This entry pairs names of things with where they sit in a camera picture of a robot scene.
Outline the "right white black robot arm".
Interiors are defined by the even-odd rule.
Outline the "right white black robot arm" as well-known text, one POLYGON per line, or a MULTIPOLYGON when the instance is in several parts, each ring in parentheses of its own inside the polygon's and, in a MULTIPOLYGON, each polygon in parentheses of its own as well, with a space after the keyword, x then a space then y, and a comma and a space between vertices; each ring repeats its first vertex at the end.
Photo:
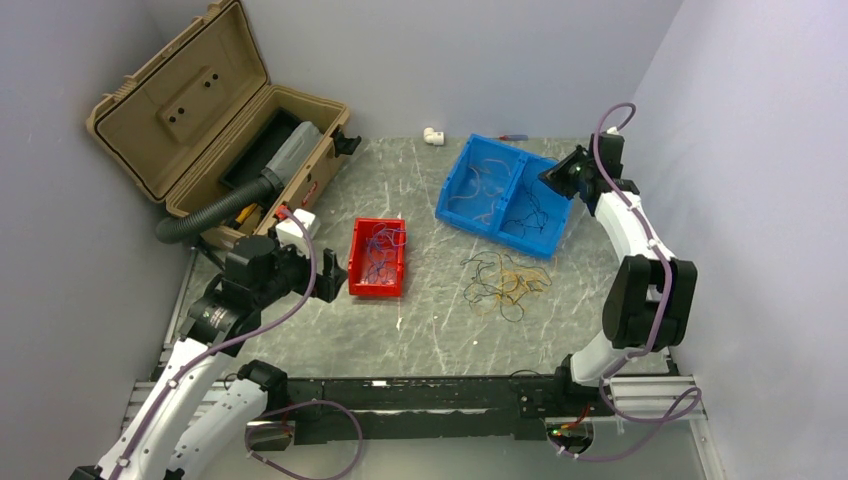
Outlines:
POLYGON ((590 399, 588 386, 626 362, 682 343, 698 270, 659 238, 642 208, 640 192, 623 178, 625 140, 594 134, 538 178, 554 193, 580 200, 609 237, 620 262, 601 312, 600 332, 568 359, 570 376, 551 388, 557 411, 574 415, 590 399))

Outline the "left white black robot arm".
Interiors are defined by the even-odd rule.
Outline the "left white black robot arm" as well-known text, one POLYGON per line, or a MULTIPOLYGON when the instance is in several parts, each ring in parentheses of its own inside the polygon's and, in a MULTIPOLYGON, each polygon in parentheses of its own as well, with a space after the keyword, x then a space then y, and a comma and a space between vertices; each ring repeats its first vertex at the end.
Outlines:
POLYGON ((218 400, 198 408, 252 336, 266 332, 262 311, 299 295, 326 303, 347 278, 336 253, 320 260, 268 236, 247 236, 226 255, 224 268, 194 302, 171 356, 141 409, 118 441, 74 479, 198 479, 247 423, 279 417, 290 403, 288 376, 259 360, 243 365, 218 400))

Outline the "blue divided plastic bin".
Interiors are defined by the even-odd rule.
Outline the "blue divided plastic bin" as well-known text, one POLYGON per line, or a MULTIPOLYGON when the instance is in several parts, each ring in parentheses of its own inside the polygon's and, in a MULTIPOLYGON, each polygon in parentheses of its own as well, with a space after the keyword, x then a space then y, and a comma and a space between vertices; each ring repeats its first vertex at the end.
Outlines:
POLYGON ((435 217, 444 223, 542 259, 554 256, 571 201, 538 174, 548 157, 471 135, 441 188, 435 217))

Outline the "white pipe elbow fitting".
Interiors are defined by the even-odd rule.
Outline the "white pipe elbow fitting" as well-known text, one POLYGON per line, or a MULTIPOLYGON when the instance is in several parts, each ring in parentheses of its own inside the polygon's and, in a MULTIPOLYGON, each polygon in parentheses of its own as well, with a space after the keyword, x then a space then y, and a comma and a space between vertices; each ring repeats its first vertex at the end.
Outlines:
POLYGON ((443 146, 445 143, 445 134, 443 131, 437 131, 432 127, 427 127, 422 132, 424 142, 432 146, 443 146))

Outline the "red plastic bin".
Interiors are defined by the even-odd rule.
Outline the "red plastic bin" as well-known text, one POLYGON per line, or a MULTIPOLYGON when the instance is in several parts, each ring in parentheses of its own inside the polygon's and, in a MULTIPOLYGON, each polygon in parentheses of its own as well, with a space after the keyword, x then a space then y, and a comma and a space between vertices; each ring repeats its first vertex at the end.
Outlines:
POLYGON ((401 297, 406 243, 404 219, 356 218, 347 268, 349 294, 363 298, 401 297))

